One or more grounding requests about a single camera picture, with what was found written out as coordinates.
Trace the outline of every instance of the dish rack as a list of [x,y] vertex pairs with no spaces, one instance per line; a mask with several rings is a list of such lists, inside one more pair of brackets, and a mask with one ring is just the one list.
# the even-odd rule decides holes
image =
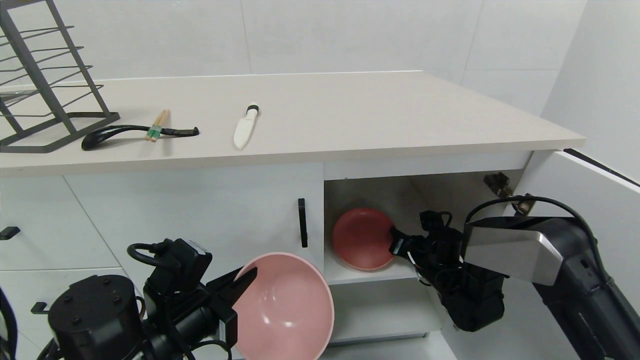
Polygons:
[[[21,6],[29,6],[34,3],[41,3],[42,1],[46,2],[46,5],[48,6],[56,25],[50,28],[27,29],[22,31],[18,30],[10,15],[10,10]],[[19,60],[21,64],[21,66],[17,69],[0,70],[0,72],[20,72],[20,75],[12,77],[8,81],[2,81],[0,83],[0,87],[10,84],[11,82],[14,82],[18,79],[30,79],[33,83],[33,86],[31,86],[29,90],[9,92],[3,92],[2,90],[0,90],[0,117],[5,118],[10,127],[15,132],[10,136],[0,139],[0,152],[52,152],[56,149],[59,149],[60,147],[63,147],[64,145],[69,144],[70,142],[73,142],[74,140],[82,138],[84,135],[90,133],[91,131],[104,127],[120,118],[120,115],[118,113],[110,112],[106,104],[104,103],[104,100],[102,100],[98,89],[102,88],[104,85],[96,85],[93,82],[93,79],[88,72],[88,69],[90,69],[92,66],[85,65],[80,58],[78,50],[82,49],[83,47],[74,45],[68,32],[70,28],[73,28],[73,26],[66,26],[64,24],[53,0],[0,0],[0,29],[2,29],[4,33],[0,37],[0,47],[8,45],[13,49],[13,52],[15,53],[13,56],[0,58],[0,64],[2,64],[2,62],[4,61],[9,60]],[[64,43],[66,44],[66,46],[47,47],[45,49],[31,50],[25,42],[25,40],[27,39],[51,33],[60,33],[60,35],[64,39]],[[36,60],[34,54],[44,57]],[[68,54],[73,57],[75,63],[70,63],[66,66],[45,66],[47,61]],[[59,71],[69,69],[70,74],[57,78],[54,81],[48,82],[42,71],[50,69],[59,69]],[[83,83],[79,85],[75,83],[62,83],[64,80],[80,74],[82,75],[82,77],[84,77]],[[54,93],[54,89],[63,88],[86,88],[87,91],[83,92],[82,95],[74,96],[74,98],[70,101],[65,101],[64,103],[62,103]],[[18,111],[19,113],[12,113],[12,107],[21,103],[22,101],[32,99],[32,97],[35,95],[40,95],[42,97],[42,100],[44,103],[46,103],[49,112],[45,114],[20,113],[20,111]],[[67,112],[65,110],[67,106],[89,95],[93,95],[95,97],[97,105],[100,107],[100,111]],[[33,108],[33,106],[31,106],[32,101],[34,101],[34,99],[25,104],[29,104],[29,108]],[[29,127],[23,127],[21,123],[24,124],[27,122],[33,122],[33,120],[27,118],[37,118],[38,120],[36,120],[36,122],[39,122],[39,124],[35,124]],[[96,121],[89,126],[77,129],[72,119],[78,118],[90,118],[90,120],[96,119]],[[19,140],[25,139],[28,136],[39,133],[45,129],[49,129],[50,127],[60,123],[64,125],[64,127],[66,128],[65,132],[68,134],[63,135],[61,138],[51,143],[48,143],[46,145],[12,145]]]

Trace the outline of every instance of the pink bowl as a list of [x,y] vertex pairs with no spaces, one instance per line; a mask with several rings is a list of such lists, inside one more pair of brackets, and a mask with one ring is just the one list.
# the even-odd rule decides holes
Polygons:
[[333,251],[356,269],[383,268],[394,258],[389,252],[394,241],[389,230],[393,226],[391,219],[378,210],[349,210],[333,227]]
[[307,260],[286,252],[255,258],[258,275],[234,305],[237,349],[246,360],[317,360],[333,331],[333,298]]

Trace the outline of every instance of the black ladle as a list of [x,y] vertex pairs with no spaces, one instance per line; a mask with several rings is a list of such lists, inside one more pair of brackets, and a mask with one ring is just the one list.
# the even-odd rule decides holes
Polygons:
[[[96,146],[98,146],[99,143],[103,142],[104,140],[107,140],[113,135],[117,135],[117,134],[123,133],[124,131],[129,131],[129,130],[149,131],[149,127],[139,126],[139,125],[111,125],[111,126],[102,127],[98,130],[94,130],[91,133],[88,133],[84,137],[81,145],[82,150],[84,151],[92,150]],[[198,130],[197,127],[194,127],[191,130],[176,130],[176,129],[162,128],[162,130],[160,130],[160,133],[162,135],[186,138],[189,136],[196,136],[200,134],[200,130]]]

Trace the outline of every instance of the drawer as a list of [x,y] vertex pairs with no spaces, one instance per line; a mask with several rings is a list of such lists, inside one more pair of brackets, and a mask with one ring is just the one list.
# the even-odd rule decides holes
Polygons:
[[[47,315],[31,314],[36,302],[47,303],[47,309],[74,282],[92,275],[126,276],[121,268],[48,271],[2,271],[0,286],[18,323],[18,331],[37,347],[44,347],[53,337]],[[34,357],[21,356],[24,359]]]
[[0,178],[0,270],[119,266],[61,176]]
[[[193,240],[213,254],[203,282],[274,251],[323,269],[322,163],[86,174],[67,181],[138,289],[152,268],[131,259],[127,246],[165,238]],[[298,199],[305,199],[307,248]]]

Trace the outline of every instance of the black cable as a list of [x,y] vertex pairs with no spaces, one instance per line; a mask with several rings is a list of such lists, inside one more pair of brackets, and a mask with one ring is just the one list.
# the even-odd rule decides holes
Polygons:
[[15,359],[15,352],[18,347],[18,324],[15,320],[15,314],[13,313],[11,306],[9,306],[9,300],[7,300],[1,288],[0,304],[6,304],[0,306],[0,313],[2,313],[2,318],[4,319],[4,324],[7,331],[6,343],[8,345],[8,348],[6,350],[8,351],[11,360],[13,360]]
[[48,344],[40,352],[36,360],[58,360],[62,358],[62,355],[58,352],[58,344],[54,339],[51,339]]
[[167,261],[162,261],[160,259],[156,259],[147,255],[140,254],[138,252],[138,249],[147,250],[153,253],[157,251],[158,244],[142,244],[142,243],[131,244],[127,247],[127,254],[129,254],[130,257],[134,258],[135,260],[138,260],[143,264],[151,265],[156,268],[163,268],[172,273],[175,273],[178,270],[178,267],[180,266],[177,263],[171,264],[171,263],[168,263]]
[[587,224],[585,219],[582,216],[580,216],[580,214],[578,214],[577,211],[563,204],[562,202],[559,202],[554,199],[549,199],[548,197],[528,196],[528,195],[527,196],[518,195],[518,196],[507,197],[505,199],[495,199],[495,200],[487,201],[483,204],[480,204],[476,206],[475,209],[471,210],[471,212],[469,213],[469,215],[467,215],[467,218],[465,219],[465,224],[469,223],[473,218],[473,216],[476,213],[478,213],[478,211],[484,208],[487,208],[488,206],[491,206],[494,204],[500,204],[503,202],[524,201],[524,200],[546,202],[546,203],[555,205],[558,208],[561,208],[566,212],[568,212],[569,214],[571,214],[571,216],[573,216],[576,219],[576,221],[578,221],[578,224],[580,225],[582,230],[587,234],[587,237],[589,240],[589,246],[591,247],[591,252],[593,253],[593,258],[595,260],[596,267],[598,268],[598,276],[600,280],[604,284],[607,284],[609,282],[607,272],[604,270],[604,265],[602,264],[602,258],[600,257],[600,251],[598,250],[598,244],[596,243],[596,238],[593,235],[593,231],[591,231],[589,224]]
[[195,350],[197,348],[201,348],[201,347],[206,346],[206,345],[217,345],[217,346],[221,347],[224,351],[227,352],[227,360],[232,360],[231,348],[229,348],[229,345],[227,345],[227,343],[225,343],[224,341],[221,341],[221,340],[202,341],[202,342],[196,344],[196,346],[194,346],[192,348],[192,350]]
[[140,318],[142,319],[147,312],[147,303],[142,296],[136,296],[136,300],[140,301]]
[[444,227],[449,227],[449,225],[451,225],[451,220],[453,220],[453,214],[448,212],[448,211],[443,211],[441,213],[438,213],[438,215],[442,216],[442,215],[448,215],[449,219],[447,220],[447,223],[444,225]]
[[184,342],[184,339],[182,339],[182,336],[178,332],[178,329],[176,329],[175,325],[173,324],[168,299],[164,301],[164,320],[166,322],[166,327],[169,330],[169,338],[176,344],[178,344],[180,351],[187,357],[188,360],[196,360],[196,358],[191,353],[191,350],[189,349],[189,345]]

